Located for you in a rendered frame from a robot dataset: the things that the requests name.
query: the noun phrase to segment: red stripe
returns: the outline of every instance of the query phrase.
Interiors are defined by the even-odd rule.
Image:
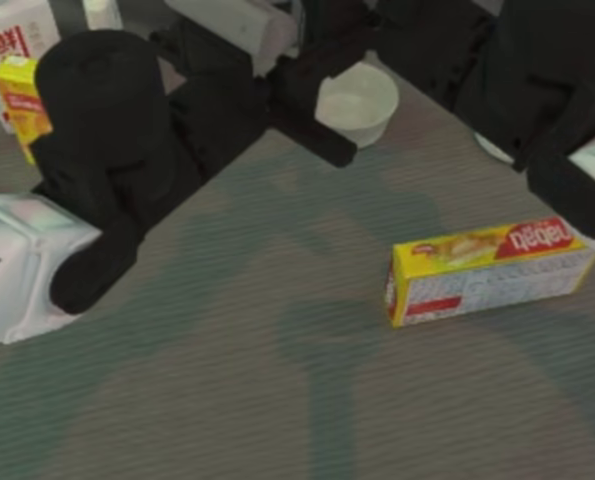
[[[26,45],[26,39],[24,38],[24,34],[21,31],[21,27],[19,25],[17,25],[15,27],[15,32],[17,32],[17,38],[19,38],[19,43],[21,44],[21,48],[23,50],[24,57],[29,58],[30,52],[28,51],[28,45]]]
[[[462,297],[443,298],[432,302],[417,303],[408,307],[406,315],[421,315],[422,313],[452,310],[461,305]]]

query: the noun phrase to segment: red chinese character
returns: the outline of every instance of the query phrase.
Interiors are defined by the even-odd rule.
[[[16,53],[18,46],[19,40],[13,29],[4,30],[3,33],[0,33],[0,55]]]

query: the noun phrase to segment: box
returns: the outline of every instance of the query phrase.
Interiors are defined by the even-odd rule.
[[[0,5],[0,63],[8,55],[39,59],[59,41],[47,0],[8,0]],[[14,133],[0,98],[0,122]]]
[[[388,314],[403,327],[567,295],[594,262],[559,218],[396,245]]]
[[[52,130],[35,88],[36,68],[37,60],[16,56],[7,57],[0,64],[0,98],[26,160],[31,165],[35,165],[35,160],[30,152],[30,144]]]

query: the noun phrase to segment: yellow box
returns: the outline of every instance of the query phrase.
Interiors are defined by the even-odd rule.
[[[395,245],[394,327],[575,292],[595,262],[559,218]]]
[[[37,60],[9,56],[0,63],[0,95],[26,160],[35,165],[29,145],[50,133],[48,115],[35,88]]]

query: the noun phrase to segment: gray table surface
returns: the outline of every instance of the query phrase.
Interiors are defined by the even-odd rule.
[[[138,32],[171,18],[122,8]],[[79,323],[0,347],[0,480],[595,480],[595,270],[574,296],[387,326],[392,244],[550,214],[400,83],[350,168],[269,133]],[[0,192],[36,181],[0,130]]]

